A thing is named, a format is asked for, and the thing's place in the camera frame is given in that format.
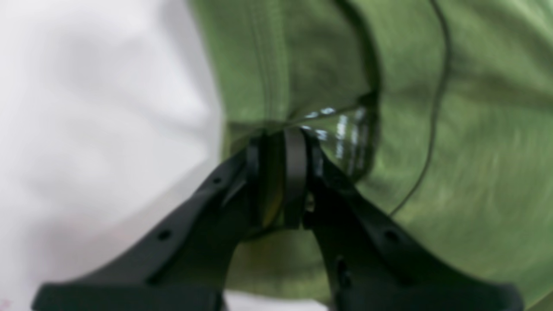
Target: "white cloth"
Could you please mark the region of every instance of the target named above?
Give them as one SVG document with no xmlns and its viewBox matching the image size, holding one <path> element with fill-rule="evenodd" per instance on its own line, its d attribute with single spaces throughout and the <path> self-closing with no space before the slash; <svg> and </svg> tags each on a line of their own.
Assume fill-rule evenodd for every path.
<svg viewBox="0 0 553 311">
<path fill-rule="evenodd" d="M 184 0 L 0 0 L 0 311 L 116 257 L 217 165 Z M 324 310 L 227 293 L 231 310 Z"/>
</svg>

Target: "green cloth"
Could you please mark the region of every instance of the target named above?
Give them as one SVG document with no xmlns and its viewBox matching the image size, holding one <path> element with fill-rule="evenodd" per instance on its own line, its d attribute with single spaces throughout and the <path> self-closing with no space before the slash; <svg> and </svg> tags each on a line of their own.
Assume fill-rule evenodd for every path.
<svg viewBox="0 0 553 311">
<path fill-rule="evenodd" d="M 358 190 L 433 254 L 536 304 L 553 291 L 553 4 L 350 0 L 373 66 L 339 2 L 192 0 L 225 104 L 223 157 L 260 127 L 319 130 Z M 377 87 L 375 123 L 361 99 Z M 329 299 L 309 232 L 241 244 L 227 286 Z"/>
</svg>

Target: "white fabric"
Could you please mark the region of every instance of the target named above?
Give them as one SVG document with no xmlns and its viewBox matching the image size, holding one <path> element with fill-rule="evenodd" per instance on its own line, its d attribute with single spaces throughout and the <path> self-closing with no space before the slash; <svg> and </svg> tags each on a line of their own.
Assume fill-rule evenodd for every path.
<svg viewBox="0 0 553 311">
<path fill-rule="evenodd" d="M 217 165 L 184 1 L 0 0 L 0 311 L 120 254 Z M 231 310 L 324 310 L 227 293 Z"/>
</svg>

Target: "clamp jaw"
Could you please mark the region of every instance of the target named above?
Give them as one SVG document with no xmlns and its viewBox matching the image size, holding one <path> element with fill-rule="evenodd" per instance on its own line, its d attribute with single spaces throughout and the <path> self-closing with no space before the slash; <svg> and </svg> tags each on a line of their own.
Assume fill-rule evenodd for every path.
<svg viewBox="0 0 553 311">
<path fill-rule="evenodd" d="M 338 311 L 523 311 L 507 284 L 445 265 L 366 201 L 309 131 L 254 136 L 104 267 L 43 285 L 37 311 L 220 311 L 234 248 L 270 226 L 312 230 Z"/>
</svg>

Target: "green fabric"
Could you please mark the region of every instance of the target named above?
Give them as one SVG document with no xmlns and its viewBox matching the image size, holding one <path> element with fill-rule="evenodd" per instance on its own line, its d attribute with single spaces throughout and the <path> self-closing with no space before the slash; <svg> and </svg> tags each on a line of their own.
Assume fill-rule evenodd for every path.
<svg viewBox="0 0 553 311">
<path fill-rule="evenodd" d="M 336 2 L 192 3 L 225 103 L 223 157 L 259 127 L 324 130 L 325 151 L 353 167 L 359 191 L 436 256 L 515 283 L 529 307 L 553 291 L 550 1 L 350 0 L 379 61 L 374 163 L 373 106 L 360 98 L 377 68 Z M 329 295 L 316 242 L 301 231 L 240 245 L 227 285 Z"/>
</svg>

